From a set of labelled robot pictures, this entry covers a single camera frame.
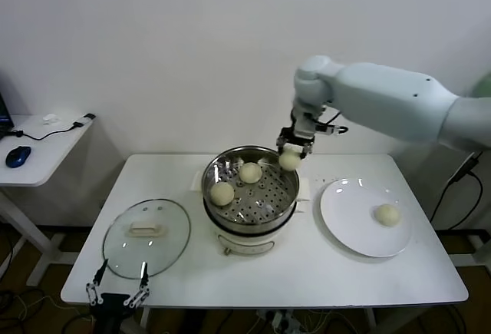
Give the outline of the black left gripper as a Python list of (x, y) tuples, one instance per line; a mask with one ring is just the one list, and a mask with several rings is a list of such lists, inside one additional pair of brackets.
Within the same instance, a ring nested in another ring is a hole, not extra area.
[(140, 285), (132, 295), (119, 293), (99, 293), (99, 286), (107, 268), (108, 259), (103, 261), (94, 278), (86, 284), (85, 290), (91, 306), (95, 306), (95, 333), (118, 334), (125, 319), (133, 314), (131, 307), (139, 307), (150, 295), (148, 286), (149, 275), (147, 262), (142, 262), (140, 269)]

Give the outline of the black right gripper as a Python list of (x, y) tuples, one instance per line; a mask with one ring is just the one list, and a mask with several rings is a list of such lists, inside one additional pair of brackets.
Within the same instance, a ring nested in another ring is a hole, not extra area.
[(304, 111), (293, 108), (290, 112), (291, 124), (283, 127), (276, 140), (279, 154), (283, 154), (286, 144), (302, 147), (300, 158), (304, 160), (312, 153), (315, 142), (315, 123), (309, 117), (305, 117)]

